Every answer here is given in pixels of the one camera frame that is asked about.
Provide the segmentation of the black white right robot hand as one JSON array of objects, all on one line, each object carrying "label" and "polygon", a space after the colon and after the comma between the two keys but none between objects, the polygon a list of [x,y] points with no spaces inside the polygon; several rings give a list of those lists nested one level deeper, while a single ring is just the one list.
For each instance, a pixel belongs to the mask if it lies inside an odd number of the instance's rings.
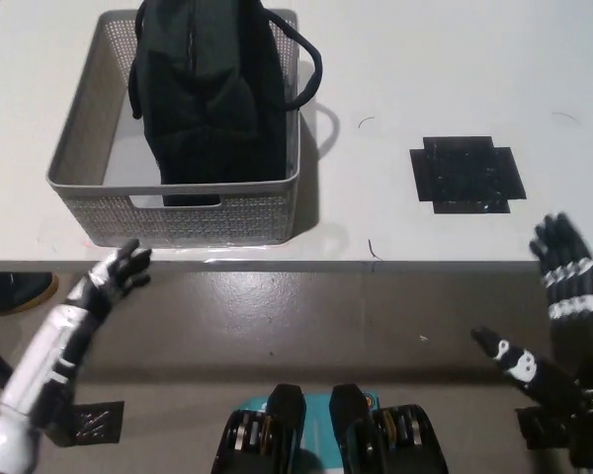
[{"label": "black white right robot hand", "polygon": [[513,386],[554,415],[593,414],[593,255],[563,212],[544,217],[529,248],[547,299],[551,357],[485,326],[470,335]]}]

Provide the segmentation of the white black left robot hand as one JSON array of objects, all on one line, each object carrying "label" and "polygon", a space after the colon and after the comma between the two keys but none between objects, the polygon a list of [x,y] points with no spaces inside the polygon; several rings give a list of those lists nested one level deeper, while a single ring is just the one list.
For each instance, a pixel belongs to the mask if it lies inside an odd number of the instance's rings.
[{"label": "white black left robot hand", "polygon": [[41,430],[71,403],[90,346],[113,308],[150,282],[152,251],[131,239],[95,264],[50,309],[0,397],[0,420]]}]

